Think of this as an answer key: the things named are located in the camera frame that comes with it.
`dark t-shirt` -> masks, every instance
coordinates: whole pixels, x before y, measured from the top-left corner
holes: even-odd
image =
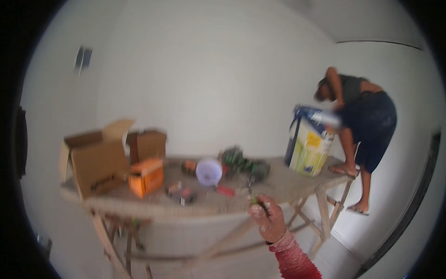
[[[361,81],[368,81],[361,77],[351,75],[339,75],[342,84],[342,98],[345,104],[354,102],[361,96]]]

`person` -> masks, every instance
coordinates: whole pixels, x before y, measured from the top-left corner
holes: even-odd
[[[321,279],[316,266],[300,249],[287,229],[282,209],[267,195],[256,195],[257,204],[250,204],[248,213],[259,225],[259,232],[269,250],[276,254],[285,279]]]
[[[396,127],[393,101],[380,86],[366,78],[340,75],[333,67],[328,68],[325,78],[319,82],[314,98],[319,102],[337,101],[334,109],[342,120],[339,138],[346,159],[345,163],[329,169],[352,178],[360,171],[362,196],[348,209],[368,215],[372,172],[384,156]]]

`arm sleeve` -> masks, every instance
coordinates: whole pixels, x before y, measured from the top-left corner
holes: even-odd
[[[281,240],[269,246],[276,253],[284,279],[322,279],[316,266],[301,250],[290,231]]]

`red object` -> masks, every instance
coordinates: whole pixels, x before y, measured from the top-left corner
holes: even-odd
[[[279,268],[284,279],[322,279],[321,273],[287,230],[278,242],[269,246],[276,253]]]
[[[215,190],[218,193],[226,195],[226,196],[233,197],[235,195],[235,190],[234,189],[228,188],[228,187],[223,186],[223,185],[218,185]]]

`white ceiling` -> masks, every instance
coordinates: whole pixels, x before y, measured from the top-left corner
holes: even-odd
[[[385,41],[420,48],[421,33],[396,0],[279,0],[335,42]]]

